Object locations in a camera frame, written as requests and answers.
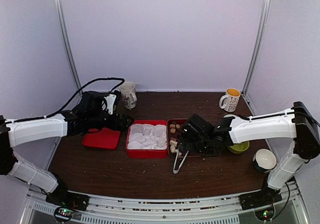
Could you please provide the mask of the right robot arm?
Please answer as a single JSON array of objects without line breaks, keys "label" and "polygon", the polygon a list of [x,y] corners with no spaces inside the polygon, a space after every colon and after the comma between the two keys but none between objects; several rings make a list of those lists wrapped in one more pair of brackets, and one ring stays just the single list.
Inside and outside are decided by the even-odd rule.
[{"label": "right robot arm", "polygon": [[193,114],[182,126],[182,137],[183,144],[207,156],[218,156],[224,147],[247,141],[289,139],[286,154],[271,168],[264,187],[256,194],[261,205],[268,204],[303,164],[320,154],[320,123],[300,101],[264,115],[229,115],[215,125]]}]

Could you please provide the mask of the red tin lid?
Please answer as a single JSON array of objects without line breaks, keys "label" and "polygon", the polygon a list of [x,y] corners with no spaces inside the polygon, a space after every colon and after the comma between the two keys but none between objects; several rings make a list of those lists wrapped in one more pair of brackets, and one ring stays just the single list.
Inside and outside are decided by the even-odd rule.
[{"label": "red tin lid", "polygon": [[89,129],[82,139],[82,144],[90,148],[114,150],[118,146],[120,135],[120,131],[108,128]]}]

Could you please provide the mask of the red chocolate tray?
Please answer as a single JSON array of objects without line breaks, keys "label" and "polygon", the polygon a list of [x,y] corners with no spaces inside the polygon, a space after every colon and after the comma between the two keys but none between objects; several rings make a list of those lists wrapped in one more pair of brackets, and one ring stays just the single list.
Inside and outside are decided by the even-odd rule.
[{"label": "red chocolate tray", "polygon": [[[177,141],[177,146],[176,149],[178,149],[179,144],[180,144],[180,140],[181,140],[181,134],[182,134],[182,126],[184,125],[184,123],[186,122],[187,119],[169,119],[167,120],[167,142],[168,142],[168,148],[167,148],[167,152],[168,155],[172,158],[175,158],[176,154],[172,153],[170,151],[170,140],[175,140]],[[176,129],[176,124],[180,125],[180,129],[177,130]],[[170,133],[170,129],[174,128],[175,129],[175,133],[171,134]]]}]

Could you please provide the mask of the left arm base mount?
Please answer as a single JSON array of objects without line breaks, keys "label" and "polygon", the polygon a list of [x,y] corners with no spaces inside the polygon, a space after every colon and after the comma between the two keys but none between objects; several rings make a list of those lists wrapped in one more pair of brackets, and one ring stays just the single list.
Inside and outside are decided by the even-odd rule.
[{"label": "left arm base mount", "polygon": [[45,201],[73,211],[86,211],[89,204],[89,196],[68,192],[66,197],[58,199],[53,194],[48,194]]}]

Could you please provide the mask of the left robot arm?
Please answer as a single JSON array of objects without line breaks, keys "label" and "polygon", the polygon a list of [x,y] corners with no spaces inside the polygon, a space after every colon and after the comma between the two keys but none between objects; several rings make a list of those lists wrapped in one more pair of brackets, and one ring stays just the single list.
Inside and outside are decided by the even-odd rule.
[{"label": "left robot arm", "polygon": [[123,132],[133,124],[128,114],[110,114],[102,111],[93,115],[81,115],[63,111],[53,116],[26,120],[1,119],[0,121],[0,173],[34,185],[52,197],[61,206],[72,202],[66,184],[57,175],[39,168],[17,153],[17,147],[40,144],[62,137],[87,134],[90,130],[108,128]]}]

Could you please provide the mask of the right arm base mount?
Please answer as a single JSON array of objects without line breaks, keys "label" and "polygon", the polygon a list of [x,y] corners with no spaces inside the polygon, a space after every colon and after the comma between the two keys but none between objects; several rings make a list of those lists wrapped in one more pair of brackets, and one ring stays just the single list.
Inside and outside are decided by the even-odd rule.
[{"label": "right arm base mount", "polygon": [[280,194],[272,197],[270,195],[261,194],[260,192],[242,194],[238,198],[243,211],[272,205],[274,202],[280,202],[282,200]]}]

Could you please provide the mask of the red tin box base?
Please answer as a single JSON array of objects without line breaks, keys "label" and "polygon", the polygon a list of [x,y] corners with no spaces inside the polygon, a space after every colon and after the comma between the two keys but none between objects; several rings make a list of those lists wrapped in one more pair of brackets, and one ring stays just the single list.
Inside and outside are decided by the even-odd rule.
[{"label": "red tin box base", "polygon": [[133,159],[162,159],[168,155],[165,120],[135,120],[129,127],[126,152]]}]

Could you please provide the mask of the metal serving tongs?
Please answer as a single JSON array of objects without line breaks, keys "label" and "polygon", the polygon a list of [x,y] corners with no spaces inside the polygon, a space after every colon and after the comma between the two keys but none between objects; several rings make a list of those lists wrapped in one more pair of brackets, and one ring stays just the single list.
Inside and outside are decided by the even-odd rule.
[{"label": "metal serving tongs", "polygon": [[184,153],[179,149],[175,150],[175,159],[174,159],[174,164],[172,169],[173,174],[179,173],[180,169],[182,168],[189,154],[190,154],[189,150],[185,151]]}]

